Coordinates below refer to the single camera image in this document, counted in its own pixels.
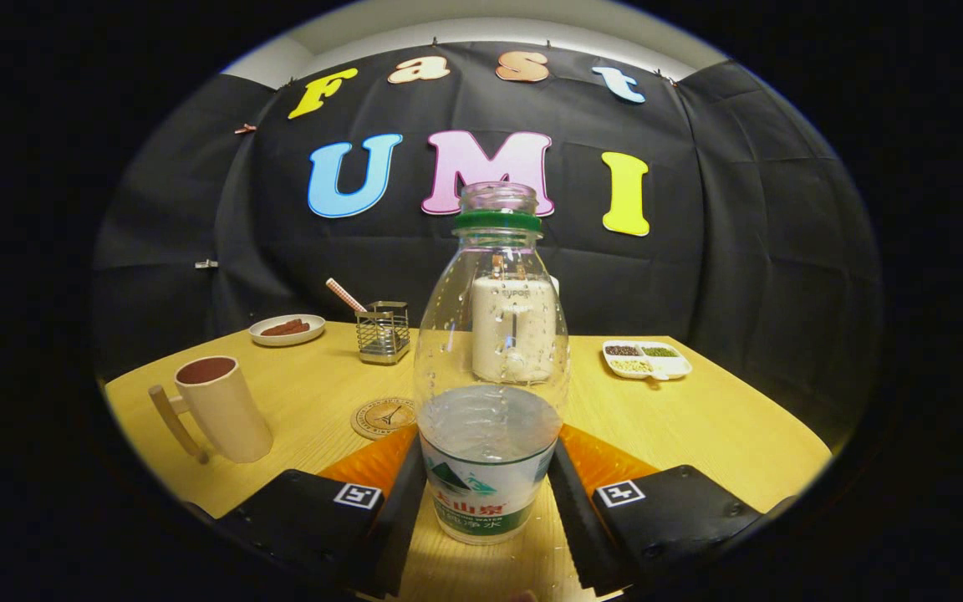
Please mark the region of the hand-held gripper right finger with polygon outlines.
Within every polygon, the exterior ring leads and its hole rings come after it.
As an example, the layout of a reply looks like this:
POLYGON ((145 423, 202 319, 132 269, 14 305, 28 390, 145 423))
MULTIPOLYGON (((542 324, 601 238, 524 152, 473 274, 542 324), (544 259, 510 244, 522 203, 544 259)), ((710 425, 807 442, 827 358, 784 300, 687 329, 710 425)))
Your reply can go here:
POLYGON ((775 522, 688 464, 659 469, 563 426, 548 479, 578 582, 620 598, 688 598, 719 560, 775 522))

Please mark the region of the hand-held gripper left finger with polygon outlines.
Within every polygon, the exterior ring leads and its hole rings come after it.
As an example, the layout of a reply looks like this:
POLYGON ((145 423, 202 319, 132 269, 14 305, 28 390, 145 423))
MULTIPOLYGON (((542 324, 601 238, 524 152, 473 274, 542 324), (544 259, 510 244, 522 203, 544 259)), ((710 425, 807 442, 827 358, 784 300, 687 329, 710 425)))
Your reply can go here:
POLYGON ((213 525, 310 585, 396 597, 424 489, 406 426, 321 472, 283 470, 213 525))

